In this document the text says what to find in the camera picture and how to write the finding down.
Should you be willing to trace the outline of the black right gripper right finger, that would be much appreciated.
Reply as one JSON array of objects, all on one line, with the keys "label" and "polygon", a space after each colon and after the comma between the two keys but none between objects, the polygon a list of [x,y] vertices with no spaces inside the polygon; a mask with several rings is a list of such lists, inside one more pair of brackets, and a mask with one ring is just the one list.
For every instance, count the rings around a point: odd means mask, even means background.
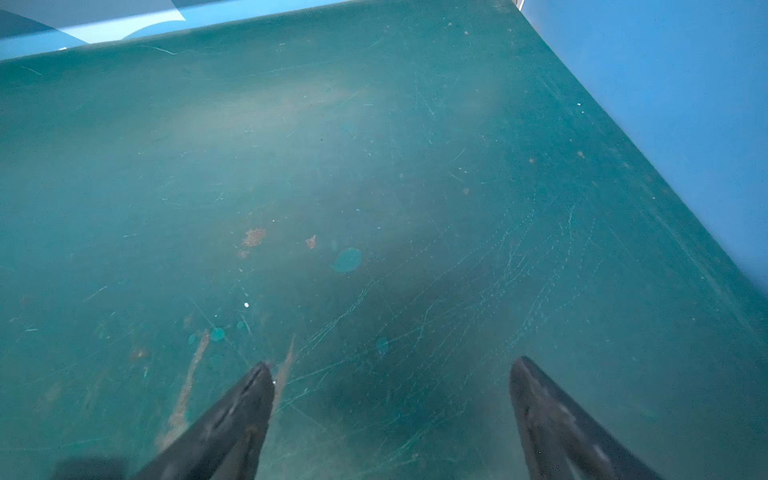
[{"label": "black right gripper right finger", "polygon": [[658,479],[533,360],[516,359],[509,393],[532,479]]}]

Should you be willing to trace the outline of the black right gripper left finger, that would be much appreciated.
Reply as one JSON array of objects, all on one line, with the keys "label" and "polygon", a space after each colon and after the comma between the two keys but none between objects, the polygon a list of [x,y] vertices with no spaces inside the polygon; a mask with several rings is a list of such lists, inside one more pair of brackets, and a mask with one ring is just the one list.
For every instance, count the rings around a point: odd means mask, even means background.
[{"label": "black right gripper left finger", "polygon": [[274,396],[270,369],[260,362],[133,477],[255,478]]}]

